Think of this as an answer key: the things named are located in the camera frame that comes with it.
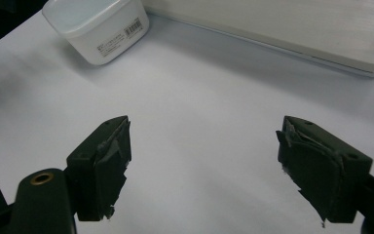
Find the screw hole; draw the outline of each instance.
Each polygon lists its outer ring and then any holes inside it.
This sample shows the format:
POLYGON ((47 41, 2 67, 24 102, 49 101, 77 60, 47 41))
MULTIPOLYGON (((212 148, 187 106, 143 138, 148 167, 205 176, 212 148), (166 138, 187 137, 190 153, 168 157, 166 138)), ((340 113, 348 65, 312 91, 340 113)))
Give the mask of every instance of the screw hole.
POLYGON ((41 173, 36 175, 33 179, 31 179, 32 185, 41 185, 48 181, 51 181, 54 178, 54 174, 52 173, 41 173))

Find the white board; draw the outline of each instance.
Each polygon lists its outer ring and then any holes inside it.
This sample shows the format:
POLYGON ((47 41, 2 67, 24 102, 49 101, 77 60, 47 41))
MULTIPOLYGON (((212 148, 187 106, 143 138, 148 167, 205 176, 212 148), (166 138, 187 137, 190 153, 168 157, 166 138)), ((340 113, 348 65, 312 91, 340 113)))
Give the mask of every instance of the white board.
POLYGON ((153 14, 374 73, 374 0, 142 0, 153 14))

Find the white surface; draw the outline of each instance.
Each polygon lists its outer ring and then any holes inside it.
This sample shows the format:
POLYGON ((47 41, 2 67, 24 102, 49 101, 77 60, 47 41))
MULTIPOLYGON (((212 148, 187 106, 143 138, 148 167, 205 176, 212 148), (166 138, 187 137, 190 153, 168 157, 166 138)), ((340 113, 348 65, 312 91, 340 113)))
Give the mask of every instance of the white surface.
POLYGON ((374 159, 374 79, 180 22, 89 65, 39 13, 0 41, 0 186, 66 166, 102 121, 131 119, 132 162, 110 221, 78 233, 359 233, 326 223, 277 162, 284 115, 374 159))
POLYGON ((147 11, 374 72, 374 1, 142 0, 147 11))

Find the container label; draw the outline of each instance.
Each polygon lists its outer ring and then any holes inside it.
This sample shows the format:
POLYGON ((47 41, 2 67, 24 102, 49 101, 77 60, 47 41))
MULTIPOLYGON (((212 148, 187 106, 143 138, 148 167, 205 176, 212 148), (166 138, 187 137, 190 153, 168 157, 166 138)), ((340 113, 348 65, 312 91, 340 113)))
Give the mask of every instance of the container label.
POLYGON ((130 23, 130 25, 114 34, 111 38, 109 38, 96 48, 103 57, 107 57, 109 54, 126 44, 132 38, 132 36, 134 36, 142 29, 143 26, 141 24, 141 21, 139 20, 139 18, 137 18, 132 23, 130 23))

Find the white plastic container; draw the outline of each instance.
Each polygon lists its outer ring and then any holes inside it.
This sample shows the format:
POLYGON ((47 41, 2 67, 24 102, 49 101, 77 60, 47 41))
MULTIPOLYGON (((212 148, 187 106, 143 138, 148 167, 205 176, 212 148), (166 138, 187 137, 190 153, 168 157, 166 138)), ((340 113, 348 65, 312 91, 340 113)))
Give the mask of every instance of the white plastic container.
POLYGON ((148 30, 140 0, 49 0, 42 13, 89 62, 105 64, 148 30))

